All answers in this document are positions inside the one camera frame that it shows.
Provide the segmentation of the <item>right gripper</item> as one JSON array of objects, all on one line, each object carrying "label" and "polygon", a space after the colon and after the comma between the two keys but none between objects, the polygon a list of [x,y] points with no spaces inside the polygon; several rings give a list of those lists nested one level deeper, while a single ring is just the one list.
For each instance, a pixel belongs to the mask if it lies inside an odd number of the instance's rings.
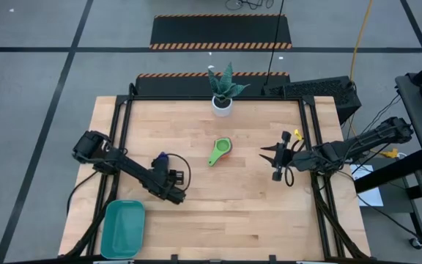
[{"label": "right gripper", "polygon": [[275,171],[272,174],[272,180],[274,181],[281,181],[281,171],[284,167],[289,164],[289,162],[292,160],[292,156],[294,155],[294,148],[287,148],[291,136],[292,135],[290,132],[283,131],[281,134],[282,142],[278,142],[275,145],[269,147],[260,147],[261,150],[275,151],[274,158],[270,158],[266,155],[260,154],[263,159],[269,161],[270,164],[275,167]]}]

